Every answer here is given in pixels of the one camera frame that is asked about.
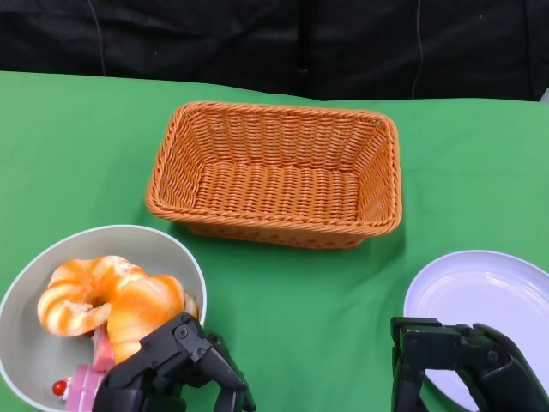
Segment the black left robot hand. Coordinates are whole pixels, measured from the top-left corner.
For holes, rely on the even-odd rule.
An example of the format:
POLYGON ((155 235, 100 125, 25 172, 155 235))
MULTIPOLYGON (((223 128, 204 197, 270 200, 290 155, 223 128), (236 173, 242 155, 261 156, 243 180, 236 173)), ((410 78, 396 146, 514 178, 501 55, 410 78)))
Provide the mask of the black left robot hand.
POLYGON ((215 411, 255 411, 244 374, 223 339, 207 333, 199 321, 181 312, 145 336, 141 348, 103 378, 93 410, 185 411, 185 385, 220 387, 215 411))

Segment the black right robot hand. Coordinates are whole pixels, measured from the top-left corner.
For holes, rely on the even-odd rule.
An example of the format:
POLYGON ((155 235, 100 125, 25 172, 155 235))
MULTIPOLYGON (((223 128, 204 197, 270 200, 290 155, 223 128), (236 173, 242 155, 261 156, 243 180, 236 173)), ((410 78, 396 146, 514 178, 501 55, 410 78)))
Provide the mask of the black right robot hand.
POLYGON ((457 373, 480 411, 547 411, 548 395, 519 348, 484 324, 393 317, 393 411, 426 411, 427 370, 457 373))

